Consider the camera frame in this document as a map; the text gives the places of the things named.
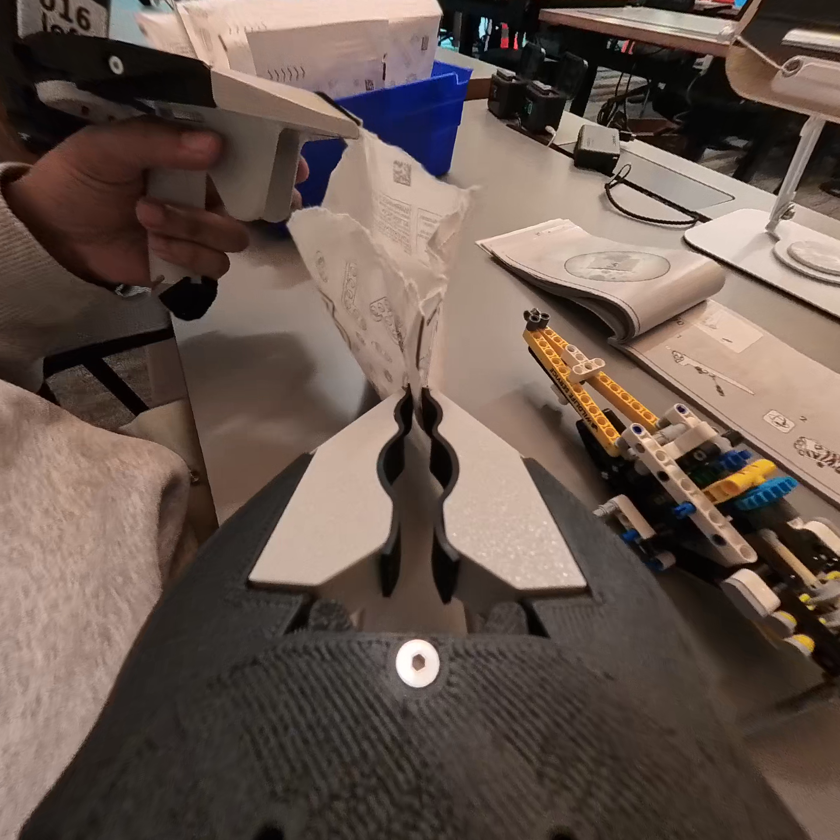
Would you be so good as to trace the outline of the partly built lego model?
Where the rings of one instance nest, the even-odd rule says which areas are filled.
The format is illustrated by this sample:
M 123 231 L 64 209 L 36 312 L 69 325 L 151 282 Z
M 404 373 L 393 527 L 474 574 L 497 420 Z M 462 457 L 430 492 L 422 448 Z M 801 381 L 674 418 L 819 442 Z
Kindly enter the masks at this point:
M 769 639 L 839 674 L 838 527 L 791 504 L 797 481 L 739 431 L 687 405 L 649 411 L 550 327 L 523 313 L 522 337 L 579 419 L 582 444 L 612 491 L 595 515 L 655 572 L 680 568 L 715 585 Z

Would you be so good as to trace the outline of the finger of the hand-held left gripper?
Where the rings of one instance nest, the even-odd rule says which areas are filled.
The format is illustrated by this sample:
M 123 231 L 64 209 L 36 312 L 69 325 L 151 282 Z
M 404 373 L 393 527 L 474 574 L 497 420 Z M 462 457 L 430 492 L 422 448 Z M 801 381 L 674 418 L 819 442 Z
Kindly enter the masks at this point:
M 286 222 L 302 146 L 356 140 L 360 122 L 317 92 L 236 70 L 211 70 L 210 78 L 217 108 L 210 127 L 223 139 L 210 181 L 235 219 Z

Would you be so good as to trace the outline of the white folding stand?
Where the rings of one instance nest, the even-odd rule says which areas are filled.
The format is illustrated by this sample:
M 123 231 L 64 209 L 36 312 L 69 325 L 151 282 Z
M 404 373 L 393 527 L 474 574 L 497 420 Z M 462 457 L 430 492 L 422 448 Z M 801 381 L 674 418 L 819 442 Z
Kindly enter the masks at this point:
M 827 123 L 805 116 L 771 210 L 740 209 L 694 227 L 684 238 L 701 254 L 838 319 L 838 236 L 795 221 L 797 189 Z

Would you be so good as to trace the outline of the person's left hand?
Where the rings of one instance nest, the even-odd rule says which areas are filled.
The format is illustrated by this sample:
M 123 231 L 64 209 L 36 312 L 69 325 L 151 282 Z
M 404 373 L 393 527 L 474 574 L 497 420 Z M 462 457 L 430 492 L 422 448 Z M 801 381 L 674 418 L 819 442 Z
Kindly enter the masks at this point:
M 223 150 L 211 132 L 156 119 L 86 128 L 15 177 L 6 204 L 44 250 L 74 276 L 152 287 L 149 255 L 188 275 L 221 278 L 249 245 L 246 226 L 218 197 L 206 208 L 146 196 L 148 171 L 200 172 Z

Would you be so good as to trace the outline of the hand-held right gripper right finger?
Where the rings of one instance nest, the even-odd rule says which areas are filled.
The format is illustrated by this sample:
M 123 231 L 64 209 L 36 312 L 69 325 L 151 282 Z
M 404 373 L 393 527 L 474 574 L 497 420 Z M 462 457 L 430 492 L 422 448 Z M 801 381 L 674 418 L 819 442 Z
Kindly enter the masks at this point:
M 484 616 L 499 603 L 585 592 L 527 460 L 434 389 L 422 392 L 420 419 L 440 489 L 431 562 L 441 601 Z

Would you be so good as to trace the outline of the lego instruction booklet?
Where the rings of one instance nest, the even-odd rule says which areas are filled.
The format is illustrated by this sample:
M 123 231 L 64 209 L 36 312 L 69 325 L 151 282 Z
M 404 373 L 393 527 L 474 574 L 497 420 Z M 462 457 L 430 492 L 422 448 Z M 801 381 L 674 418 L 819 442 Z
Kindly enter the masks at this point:
M 589 309 L 640 366 L 838 507 L 838 373 L 712 300 L 725 284 L 717 263 L 596 237 L 567 219 L 476 244 Z

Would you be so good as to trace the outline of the black power adapter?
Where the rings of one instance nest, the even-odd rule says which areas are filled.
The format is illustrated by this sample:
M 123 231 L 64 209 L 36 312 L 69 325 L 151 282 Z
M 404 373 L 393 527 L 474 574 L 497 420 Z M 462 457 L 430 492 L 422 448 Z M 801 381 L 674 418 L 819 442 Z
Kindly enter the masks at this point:
M 621 134 L 618 129 L 587 123 L 578 132 L 572 160 L 574 167 L 579 170 L 611 176 L 621 154 Z

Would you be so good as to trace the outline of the printed white paper bag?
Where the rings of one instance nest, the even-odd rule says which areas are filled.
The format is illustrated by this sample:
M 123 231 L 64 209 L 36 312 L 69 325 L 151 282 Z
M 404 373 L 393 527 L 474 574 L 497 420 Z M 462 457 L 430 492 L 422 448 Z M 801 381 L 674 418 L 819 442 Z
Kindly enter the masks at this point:
M 419 420 L 422 388 L 441 381 L 445 298 L 480 188 L 430 175 L 363 129 L 331 173 L 320 206 L 296 211 L 290 233 L 373 391 L 411 393 L 413 426 L 395 481 L 401 569 L 390 597 L 362 608 L 366 631 L 466 633 L 464 608 L 434 584 L 432 513 L 440 495 Z

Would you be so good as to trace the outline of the black battery charger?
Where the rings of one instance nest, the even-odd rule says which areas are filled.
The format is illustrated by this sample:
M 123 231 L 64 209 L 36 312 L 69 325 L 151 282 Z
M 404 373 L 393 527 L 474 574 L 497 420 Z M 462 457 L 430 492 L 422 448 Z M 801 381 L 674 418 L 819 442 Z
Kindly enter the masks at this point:
M 552 133 L 559 127 L 566 97 L 550 85 L 530 80 L 523 92 L 520 125 L 532 134 Z
M 489 112 L 501 121 L 518 118 L 525 99 L 527 82 L 517 73 L 506 68 L 497 68 L 490 78 L 487 107 Z

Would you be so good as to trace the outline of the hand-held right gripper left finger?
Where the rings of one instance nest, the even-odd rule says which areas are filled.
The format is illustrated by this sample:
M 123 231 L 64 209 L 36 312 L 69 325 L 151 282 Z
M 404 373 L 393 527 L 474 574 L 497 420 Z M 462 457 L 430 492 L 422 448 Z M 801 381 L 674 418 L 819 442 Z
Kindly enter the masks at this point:
M 350 613 L 390 597 L 402 560 L 395 483 L 412 424 L 405 389 L 315 449 L 249 584 L 339 601 Z

